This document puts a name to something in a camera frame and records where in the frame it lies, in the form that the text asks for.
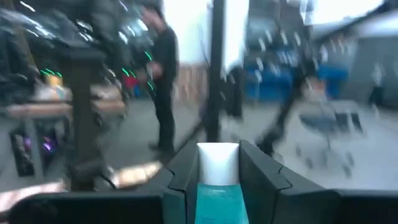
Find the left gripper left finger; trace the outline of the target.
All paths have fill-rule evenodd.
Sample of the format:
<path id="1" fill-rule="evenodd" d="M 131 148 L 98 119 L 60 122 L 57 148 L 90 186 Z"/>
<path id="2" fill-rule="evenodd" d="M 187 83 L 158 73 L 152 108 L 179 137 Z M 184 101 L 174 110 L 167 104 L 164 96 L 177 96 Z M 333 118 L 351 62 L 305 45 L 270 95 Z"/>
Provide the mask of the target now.
<path id="1" fill-rule="evenodd" d="M 155 195 L 157 204 L 149 210 L 150 223 L 194 224 L 198 188 L 198 147 L 190 141 L 167 159 L 153 178 L 136 192 Z"/>

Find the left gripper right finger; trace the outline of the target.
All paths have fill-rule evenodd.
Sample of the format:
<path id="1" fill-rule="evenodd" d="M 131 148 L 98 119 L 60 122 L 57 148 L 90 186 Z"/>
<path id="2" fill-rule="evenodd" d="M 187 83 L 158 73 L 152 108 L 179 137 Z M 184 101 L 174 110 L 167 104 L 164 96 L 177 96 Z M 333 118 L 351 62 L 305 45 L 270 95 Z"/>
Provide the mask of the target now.
<path id="1" fill-rule="evenodd" d="M 239 178 L 250 224 L 331 224 L 339 195 L 290 170 L 248 141 Z"/>

